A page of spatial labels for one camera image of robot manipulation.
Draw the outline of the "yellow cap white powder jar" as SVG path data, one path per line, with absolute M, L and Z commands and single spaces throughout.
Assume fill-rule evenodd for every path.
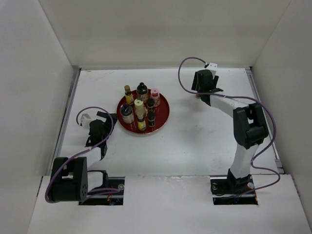
M 135 106 L 135 114 L 137 117 L 140 115 L 142 115 L 143 117 L 147 116 L 147 109 L 144 105 L 143 100 L 141 100 L 140 98 L 136 98 L 134 101 L 134 106 Z

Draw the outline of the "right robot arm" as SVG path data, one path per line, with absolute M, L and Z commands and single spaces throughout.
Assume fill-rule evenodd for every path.
M 237 143 L 234 161 L 225 179 L 211 179 L 211 191 L 214 195 L 241 194 L 253 188 L 251 160 L 268 136 L 268 126 L 260 104 L 246 104 L 216 96 L 215 93 L 223 91 L 216 87 L 217 81 L 218 76 L 210 70 L 200 70 L 195 72 L 191 87 L 191 90 L 200 93 L 203 102 L 233 119 L 233 133 Z

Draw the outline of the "round black cap jar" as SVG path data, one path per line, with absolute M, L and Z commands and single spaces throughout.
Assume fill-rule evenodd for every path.
M 148 99 L 148 88 L 143 82 L 141 82 L 137 86 L 136 93 L 137 93 L 137 98 L 142 100 L 143 103 L 145 104 Z

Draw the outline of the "small black cap spice bottle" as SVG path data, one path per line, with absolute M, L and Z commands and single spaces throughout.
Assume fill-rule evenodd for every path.
M 153 98 L 149 98 L 146 101 L 146 107 L 148 112 L 154 112 L 155 101 Z

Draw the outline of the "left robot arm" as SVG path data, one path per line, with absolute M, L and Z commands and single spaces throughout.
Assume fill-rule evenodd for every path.
M 107 153 L 107 139 L 117 122 L 115 113 L 99 111 L 99 117 L 91 120 L 87 115 L 80 122 L 89 128 L 86 149 L 72 157 L 57 157 L 53 162 L 50 182 L 45 192 L 48 203 L 78 201 L 80 203 L 97 195 L 112 195 L 120 189 L 110 185 L 105 170 L 91 170 L 93 164 L 104 159 Z

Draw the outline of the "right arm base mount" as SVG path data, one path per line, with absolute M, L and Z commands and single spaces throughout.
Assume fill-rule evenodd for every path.
M 214 205 L 258 205 L 252 176 L 235 178 L 228 170 L 226 177 L 211 177 L 211 192 Z

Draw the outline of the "yellow label bottle cork cap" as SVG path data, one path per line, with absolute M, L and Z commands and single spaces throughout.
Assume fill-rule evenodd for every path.
M 133 105 L 134 104 L 134 97 L 131 91 L 131 88 L 129 85 L 125 85 L 124 86 L 124 91 L 125 91 L 125 99 L 126 99 L 126 103 L 129 105 Z

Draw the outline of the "black lid wide jar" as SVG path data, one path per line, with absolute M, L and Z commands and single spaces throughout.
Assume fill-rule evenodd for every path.
M 125 103 L 125 104 L 121 105 L 119 110 L 120 110 L 122 120 L 126 124 L 131 124 L 132 122 L 134 122 L 133 109 L 132 109 L 130 104 Z

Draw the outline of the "pink cap spice jar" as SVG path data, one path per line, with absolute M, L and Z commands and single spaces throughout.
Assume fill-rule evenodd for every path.
M 160 92 L 157 88 L 151 89 L 150 97 L 154 100 L 154 106 L 158 107 L 160 105 Z

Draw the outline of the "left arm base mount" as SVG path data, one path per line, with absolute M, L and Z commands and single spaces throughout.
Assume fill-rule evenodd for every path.
M 88 193 L 81 206 L 121 206 L 125 177 L 109 177 L 104 171 L 88 171 Z

